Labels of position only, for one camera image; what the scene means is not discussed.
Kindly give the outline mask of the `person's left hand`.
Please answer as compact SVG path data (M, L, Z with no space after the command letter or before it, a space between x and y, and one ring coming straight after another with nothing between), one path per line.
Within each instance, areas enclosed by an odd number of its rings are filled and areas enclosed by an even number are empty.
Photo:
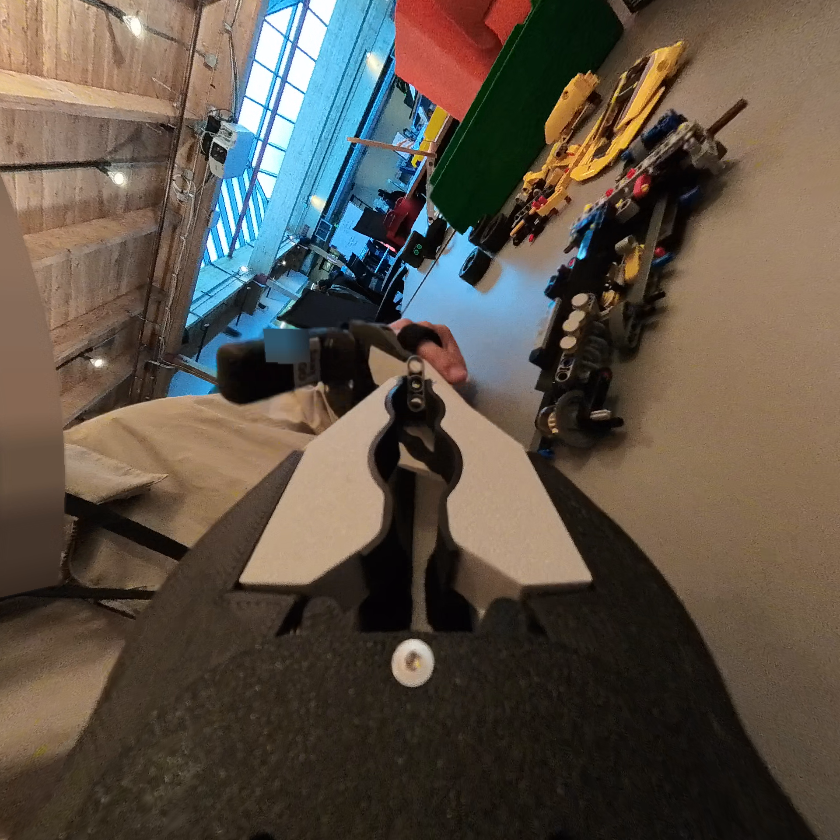
M428 321L422 321L419 325L434 332L439 344L426 340L418 344L417 354L440 373L449 384L467 383L469 378L467 364L451 330L444 324Z

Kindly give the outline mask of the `red chair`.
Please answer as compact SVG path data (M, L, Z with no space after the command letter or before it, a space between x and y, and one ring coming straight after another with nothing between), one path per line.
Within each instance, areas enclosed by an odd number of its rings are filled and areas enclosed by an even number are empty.
M385 215L384 241L394 251L404 247L424 205L423 198L405 195L398 198L393 209Z

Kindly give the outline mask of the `grey desk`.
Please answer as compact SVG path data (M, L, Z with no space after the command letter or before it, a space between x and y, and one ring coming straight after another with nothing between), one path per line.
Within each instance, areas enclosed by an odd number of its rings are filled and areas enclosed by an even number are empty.
M599 71L678 40L663 108L719 134L660 314L615 366L623 431L554 464L646 553L751 740L838 838L838 2L655 2Z

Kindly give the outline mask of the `green plastic bin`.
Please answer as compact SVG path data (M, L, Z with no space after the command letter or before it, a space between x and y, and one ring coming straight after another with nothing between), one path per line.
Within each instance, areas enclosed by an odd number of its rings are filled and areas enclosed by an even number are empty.
M500 211L545 146L543 126L565 86L598 70L622 33L605 1L532 4L437 159L430 198L449 226L463 234Z

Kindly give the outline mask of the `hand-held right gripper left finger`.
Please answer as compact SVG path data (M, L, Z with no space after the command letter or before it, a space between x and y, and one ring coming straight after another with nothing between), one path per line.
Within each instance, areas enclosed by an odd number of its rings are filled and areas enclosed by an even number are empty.
M400 466L392 377L307 446L239 576L289 595L281 632L325 600L363 632L411 626L411 474Z

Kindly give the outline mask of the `person's left forearm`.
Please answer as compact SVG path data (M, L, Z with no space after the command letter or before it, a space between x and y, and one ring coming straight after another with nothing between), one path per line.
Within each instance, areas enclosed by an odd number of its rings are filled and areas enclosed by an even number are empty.
M219 394L176 396L96 416L66 431L65 442L150 473L263 476L340 415L324 385L247 405Z

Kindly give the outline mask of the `yellow black brick sub-assembly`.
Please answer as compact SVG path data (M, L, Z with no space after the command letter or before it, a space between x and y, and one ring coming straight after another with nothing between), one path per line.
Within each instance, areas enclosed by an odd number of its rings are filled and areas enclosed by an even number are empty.
M514 247L534 241L549 221L571 202L568 196L571 171L580 150L579 144L559 141L543 167L524 176L508 222L508 235Z

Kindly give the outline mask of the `paned window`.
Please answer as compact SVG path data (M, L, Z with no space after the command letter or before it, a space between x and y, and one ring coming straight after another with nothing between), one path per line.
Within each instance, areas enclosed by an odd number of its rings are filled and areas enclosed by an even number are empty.
M335 5L268 3L238 111L239 124L254 134L254 141L245 172L220 187L201 267L256 240Z

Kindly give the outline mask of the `person's beige jacket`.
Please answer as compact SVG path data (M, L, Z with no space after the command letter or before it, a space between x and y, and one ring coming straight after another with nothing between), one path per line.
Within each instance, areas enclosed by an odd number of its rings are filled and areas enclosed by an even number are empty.
M277 632L289 595L238 583L299 466L286 457L192 548L81 501L85 523L174 568L132 622L95 707L60 763L31 770L38 811L14 838L235 838L274 825L289 687Z

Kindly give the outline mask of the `toy car chassis assembly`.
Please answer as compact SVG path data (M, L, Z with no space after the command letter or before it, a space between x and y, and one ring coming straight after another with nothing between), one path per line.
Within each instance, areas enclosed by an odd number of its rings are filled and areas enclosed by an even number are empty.
M704 189L726 170L718 134L748 107L736 101L710 126L673 109L621 154L614 187L570 227L572 258L545 288L548 321L529 361L542 393L537 453L590 448L624 425L610 391L615 358L637 352L666 297L663 277Z

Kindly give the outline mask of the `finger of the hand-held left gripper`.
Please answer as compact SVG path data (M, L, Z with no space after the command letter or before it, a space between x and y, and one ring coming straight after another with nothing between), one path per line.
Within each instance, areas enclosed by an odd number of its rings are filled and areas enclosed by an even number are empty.
M391 378L406 374L408 355L398 344L372 344L367 354L367 384L371 389L378 388Z

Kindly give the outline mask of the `white wall box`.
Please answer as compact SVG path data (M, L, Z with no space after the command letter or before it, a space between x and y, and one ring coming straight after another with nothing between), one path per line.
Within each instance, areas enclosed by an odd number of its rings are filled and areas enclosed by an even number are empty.
M210 172L219 180L239 178L251 162L256 137L245 126L221 119L206 153Z

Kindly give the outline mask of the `small grey lego piece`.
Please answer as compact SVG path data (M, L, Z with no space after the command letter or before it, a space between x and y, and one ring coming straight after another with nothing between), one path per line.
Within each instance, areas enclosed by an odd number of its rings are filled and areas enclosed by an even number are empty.
M419 419L427 410L425 362L417 354L406 361L406 408L409 415Z

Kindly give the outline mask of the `yellow toy car body shell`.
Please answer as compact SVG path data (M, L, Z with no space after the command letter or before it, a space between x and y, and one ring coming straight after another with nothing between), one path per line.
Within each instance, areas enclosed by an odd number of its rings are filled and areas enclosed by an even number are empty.
M686 42L660 47L634 62L619 78L570 177L587 182L611 168L642 130L676 74Z

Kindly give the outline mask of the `yellow toy car body panel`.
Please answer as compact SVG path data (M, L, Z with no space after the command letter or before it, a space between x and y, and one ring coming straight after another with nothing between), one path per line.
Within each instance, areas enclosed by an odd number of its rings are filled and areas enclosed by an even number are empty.
M576 74L565 85L543 125L546 144L555 144L561 139L564 131L572 125L575 116L590 101L592 95L600 101L596 94L598 84L599 77L592 71L587 71Z

